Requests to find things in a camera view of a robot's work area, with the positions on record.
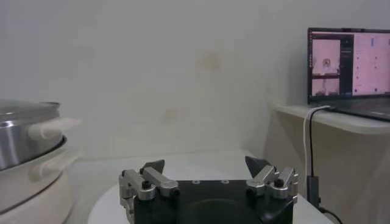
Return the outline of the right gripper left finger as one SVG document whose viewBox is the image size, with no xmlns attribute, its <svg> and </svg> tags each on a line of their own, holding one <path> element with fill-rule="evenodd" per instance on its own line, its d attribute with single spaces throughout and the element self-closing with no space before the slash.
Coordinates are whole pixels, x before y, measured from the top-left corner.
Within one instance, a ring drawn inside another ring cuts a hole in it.
<svg viewBox="0 0 390 224">
<path fill-rule="evenodd" d="M 173 199 L 180 195 L 179 183 L 163 175 L 163 159 L 146 163 L 137 172 L 123 170 L 119 175 L 119 200 L 129 223 L 135 223 L 134 199 L 152 201 L 156 196 Z"/>
</svg>

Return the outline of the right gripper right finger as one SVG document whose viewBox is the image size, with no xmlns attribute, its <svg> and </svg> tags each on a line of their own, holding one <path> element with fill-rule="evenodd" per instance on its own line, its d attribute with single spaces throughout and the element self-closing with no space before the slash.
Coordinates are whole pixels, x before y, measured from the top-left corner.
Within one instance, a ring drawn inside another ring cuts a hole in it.
<svg viewBox="0 0 390 224">
<path fill-rule="evenodd" d="M 265 159 L 251 156 L 245 156 L 245 162 L 252 177 L 246 181 L 246 186 L 255 197 L 269 193 L 272 198 L 284 200 L 291 197 L 297 203 L 299 174 L 295 169 L 286 167 L 278 171 Z"/>
</svg>

